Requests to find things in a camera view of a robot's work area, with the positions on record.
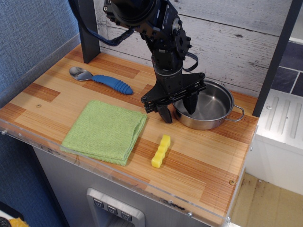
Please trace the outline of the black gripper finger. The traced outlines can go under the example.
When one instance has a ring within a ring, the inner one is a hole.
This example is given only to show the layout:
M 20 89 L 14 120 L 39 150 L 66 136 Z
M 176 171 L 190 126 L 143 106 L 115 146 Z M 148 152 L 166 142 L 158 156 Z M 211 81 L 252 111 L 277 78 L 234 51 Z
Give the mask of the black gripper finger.
M 186 96 L 182 99 L 182 101 L 183 101 L 183 105 L 184 105 L 186 111 L 189 114 L 193 114 L 196 111 L 198 94 L 192 94 L 192 95 Z
M 157 110 L 165 123 L 172 123 L 171 112 L 166 105 L 158 105 Z

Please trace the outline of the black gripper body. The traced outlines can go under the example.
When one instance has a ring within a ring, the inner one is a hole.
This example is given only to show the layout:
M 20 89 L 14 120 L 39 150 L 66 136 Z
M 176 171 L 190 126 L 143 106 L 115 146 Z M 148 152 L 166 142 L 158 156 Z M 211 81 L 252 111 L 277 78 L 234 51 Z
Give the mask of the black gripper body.
M 170 105 L 184 97 L 199 94 L 206 88 L 204 83 L 204 73 L 183 74 L 179 70 L 160 70 L 154 69 L 156 83 L 154 87 L 147 92 L 141 102 L 147 113 L 157 112 L 158 105 Z

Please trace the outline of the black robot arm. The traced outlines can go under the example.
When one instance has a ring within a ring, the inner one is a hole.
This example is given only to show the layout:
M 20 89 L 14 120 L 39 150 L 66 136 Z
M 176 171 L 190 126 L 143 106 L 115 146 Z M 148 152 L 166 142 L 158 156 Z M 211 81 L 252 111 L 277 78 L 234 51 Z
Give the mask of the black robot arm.
M 103 11 L 116 25 L 140 33 L 152 53 L 156 83 L 141 98 L 146 112 L 158 112 L 166 123 L 172 123 L 168 105 L 182 100 L 193 114 L 197 96 L 206 88 L 205 74 L 192 73 L 198 57 L 188 51 L 191 38 L 172 4 L 168 0 L 106 0 Z

